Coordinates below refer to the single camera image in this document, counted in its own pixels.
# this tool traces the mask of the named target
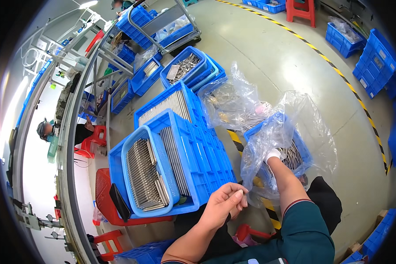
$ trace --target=concrete floor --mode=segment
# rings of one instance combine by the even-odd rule
[[[243,5],[238,0],[232,3]],[[150,9],[160,11],[172,5],[173,1],[159,0]],[[391,157],[387,139],[392,119],[391,101],[384,91],[369,99],[352,75],[359,56],[344,59],[326,42],[327,15],[317,13],[317,28],[314,29],[304,19],[295,18],[294,23],[286,22],[285,12],[271,14],[247,7],[264,13],[301,35],[343,73],[366,105],[389,164]],[[389,175],[385,176],[379,146],[364,110],[347,84],[323,58],[278,25],[249,11],[213,0],[200,0],[187,9],[202,31],[202,40],[195,47],[210,55],[227,72],[231,63],[237,61],[247,80],[258,86],[260,100],[275,104],[282,92],[297,90],[308,93],[317,105],[334,136],[339,160],[334,177],[326,179],[341,199],[343,207],[342,222],[332,235],[338,262],[352,242],[362,242],[371,233],[381,209],[396,206],[396,168],[391,168]],[[166,55],[162,63],[167,65],[171,59],[170,55]],[[163,87],[157,81],[143,97],[136,96],[118,115],[111,116],[112,147],[132,133],[134,111],[162,91]],[[239,178],[241,157],[226,130],[216,128],[216,132]],[[231,223],[229,231],[234,231],[241,223],[248,223],[254,229],[268,232],[272,226],[267,216],[264,209],[249,208]],[[169,231],[165,230],[162,236],[158,235],[161,226],[156,229],[154,224],[127,231],[131,240],[139,246],[157,238],[170,237],[172,223],[163,225],[169,226]],[[148,236],[142,234],[144,230],[149,232],[149,228],[153,231],[145,239]]]

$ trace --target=black phone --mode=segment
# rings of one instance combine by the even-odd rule
[[[130,218],[131,212],[127,207],[127,204],[123,200],[120,195],[119,190],[117,189],[116,184],[112,184],[109,191],[111,200],[113,201],[114,205],[116,206],[117,211],[120,214],[121,219],[126,223],[127,220]]]

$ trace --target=fingernail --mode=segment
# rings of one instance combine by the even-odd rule
[[[242,198],[242,196],[244,195],[244,191],[243,190],[239,190],[235,193],[235,197],[236,198]]]

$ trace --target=paper label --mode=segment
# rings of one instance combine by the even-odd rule
[[[365,83],[365,81],[364,81],[364,79],[363,78],[361,78],[360,80],[359,80],[359,82],[362,84],[362,86],[364,86],[364,88],[366,88],[368,85]]]
[[[383,63],[380,61],[379,58],[377,58],[377,56],[374,57],[374,62],[375,64],[377,64],[377,66],[381,69],[383,67]]]
[[[44,42],[41,39],[38,39],[37,47],[40,48],[41,50],[45,51],[47,49],[47,42]]]
[[[380,50],[378,53],[380,53],[380,56],[385,60],[385,53],[383,50]]]
[[[167,79],[173,80],[176,77],[177,71],[179,71],[179,65],[172,65],[169,73],[167,73]]]

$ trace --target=fluorescent light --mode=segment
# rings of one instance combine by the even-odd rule
[[[6,111],[5,119],[3,120],[3,124],[0,128],[0,159],[3,158],[5,143],[9,140],[12,129],[15,126],[16,105],[18,104],[22,92],[25,90],[27,85],[28,85],[28,77],[25,76],[21,84],[19,85],[18,89],[16,90],[15,94],[13,95],[9,108]]]
[[[86,2],[85,4],[80,5],[79,9],[89,8],[90,6],[96,5],[97,3],[98,3],[97,0]]]

